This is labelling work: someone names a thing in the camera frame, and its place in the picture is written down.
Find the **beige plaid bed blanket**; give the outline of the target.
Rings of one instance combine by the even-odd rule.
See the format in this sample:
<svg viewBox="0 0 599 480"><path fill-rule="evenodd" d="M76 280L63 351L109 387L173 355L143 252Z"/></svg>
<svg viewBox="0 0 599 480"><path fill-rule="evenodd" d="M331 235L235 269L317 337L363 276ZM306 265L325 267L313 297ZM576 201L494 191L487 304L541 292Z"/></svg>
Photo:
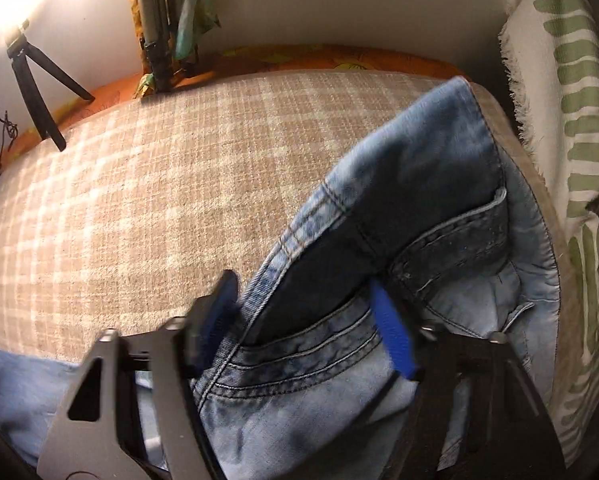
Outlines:
<svg viewBox="0 0 599 480"><path fill-rule="evenodd" d="M103 327L150 330L228 266L247 289L337 163L449 80L249 76L128 102L73 128L66 153L40 150L0 182L0 351L77 365ZM561 290L546 403L555 408L569 382L562 234L499 104L467 82L548 217Z"/></svg>

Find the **light blue denim pants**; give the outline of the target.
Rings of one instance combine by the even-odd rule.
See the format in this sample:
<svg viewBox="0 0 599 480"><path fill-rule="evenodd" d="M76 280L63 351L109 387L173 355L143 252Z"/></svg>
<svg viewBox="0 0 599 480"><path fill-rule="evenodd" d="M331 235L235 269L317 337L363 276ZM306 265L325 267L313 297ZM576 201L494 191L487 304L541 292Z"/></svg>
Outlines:
<svg viewBox="0 0 599 480"><path fill-rule="evenodd" d="M560 285L548 217L456 77L369 134L325 177L191 382L222 479L385 479L417 385L369 307L377 280L423 321L507 336L547 403ZM40 453L80 365L0 351L0 479L42 479ZM152 378L136 374L149 462L166 467ZM467 384L439 464L455 463Z"/></svg>

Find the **white green leaf pillow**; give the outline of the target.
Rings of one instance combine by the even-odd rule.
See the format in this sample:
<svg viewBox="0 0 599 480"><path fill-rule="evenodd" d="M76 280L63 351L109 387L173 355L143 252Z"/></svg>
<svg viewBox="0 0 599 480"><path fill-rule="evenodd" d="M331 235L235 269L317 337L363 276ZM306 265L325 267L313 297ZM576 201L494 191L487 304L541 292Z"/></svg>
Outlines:
<svg viewBox="0 0 599 480"><path fill-rule="evenodd" d="M555 421L572 464L599 404L599 0L509 0L499 41L515 119L575 272L579 359Z"/></svg>

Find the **small black tripod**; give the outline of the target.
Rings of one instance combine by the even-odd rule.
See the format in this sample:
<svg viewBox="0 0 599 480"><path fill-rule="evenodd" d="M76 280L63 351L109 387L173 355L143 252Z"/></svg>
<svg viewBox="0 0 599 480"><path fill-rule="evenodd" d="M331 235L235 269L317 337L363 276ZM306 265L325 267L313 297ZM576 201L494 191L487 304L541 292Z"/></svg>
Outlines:
<svg viewBox="0 0 599 480"><path fill-rule="evenodd" d="M11 67L22 93L22 97L30 118L42 140L51 139L60 152L66 149L66 140L61 133L56 120L52 117L50 110L40 93L36 80L33 76L28 61L32 60L38 67L48 75L71 90L76 96L85 102L92 103L96 99L88 90L81 86L68 73L53 62L38 47L31 44L24 30L28 26L25 20L21 25L10 28L4 34L4 43L7 47L7 55L11 61Z"/></svg>

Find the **large silver tripod legs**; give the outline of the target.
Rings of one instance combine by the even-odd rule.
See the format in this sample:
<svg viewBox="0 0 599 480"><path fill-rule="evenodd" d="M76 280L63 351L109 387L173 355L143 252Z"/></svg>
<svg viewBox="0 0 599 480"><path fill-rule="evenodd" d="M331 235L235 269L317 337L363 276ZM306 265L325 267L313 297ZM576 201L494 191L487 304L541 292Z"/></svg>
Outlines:
<svg viewBox="0 0 599 480"><path fill-rule="evenodd" d="M213 0L129 0L141 49L137 98L172 90L196 72L203 36L220 26Z"/></svg>

